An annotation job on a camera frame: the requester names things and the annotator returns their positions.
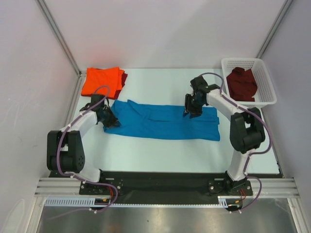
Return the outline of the blue t shirt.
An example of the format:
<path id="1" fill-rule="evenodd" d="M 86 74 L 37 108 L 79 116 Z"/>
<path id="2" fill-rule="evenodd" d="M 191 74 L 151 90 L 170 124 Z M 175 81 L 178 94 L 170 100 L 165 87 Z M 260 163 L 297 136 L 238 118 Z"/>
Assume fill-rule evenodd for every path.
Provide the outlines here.
<path id="1" fill-rule="evenodd" d="M 221 139 L 220 120 L 213 107 L 204 107 L 203 114 L 194 118 L 183 116 L 183 106 L 140 104 L 132 100 L 116 100 L 111 110 L 121 125 L 103 127 L 105 133 L 163 140 Z"/>

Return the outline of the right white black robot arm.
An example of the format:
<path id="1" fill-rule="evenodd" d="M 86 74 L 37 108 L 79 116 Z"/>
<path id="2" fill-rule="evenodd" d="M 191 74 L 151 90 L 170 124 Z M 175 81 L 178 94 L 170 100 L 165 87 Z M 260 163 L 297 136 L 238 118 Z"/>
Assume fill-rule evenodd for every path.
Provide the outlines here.
<path id="1" fill-rule="evenodd" d="M 265 141 L 260 111 L 257 108 L 246 109 L 215 89 L 206 93 L 197 91 L 186 94 L 183 116 L 201 116 L 204 105 L 216 108 L 230 121 L 229 139 L 234 150 L 230 166 L 225 172 L 223 191 L 235 195 L 246 184 L 251 155 Z"/>

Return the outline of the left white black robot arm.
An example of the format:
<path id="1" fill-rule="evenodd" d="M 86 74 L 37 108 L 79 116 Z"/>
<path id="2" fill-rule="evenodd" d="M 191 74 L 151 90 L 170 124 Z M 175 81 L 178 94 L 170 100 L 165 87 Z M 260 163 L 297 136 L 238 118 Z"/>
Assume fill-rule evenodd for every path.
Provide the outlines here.
<path id="1" fill-rule="evenodd" d="M 105 129 L 121 126 L 118 118 L 108 106 L 88 111 L 83 107 L 78 117 L 69 125 L 47 135 L 47 168 L 62 176 L 90 181 L 90 189 L 102 194 L 107 182 L 100 178 L 101 170 L 86 162 L 83 137 L 95 125 L 101 123 Z"/>

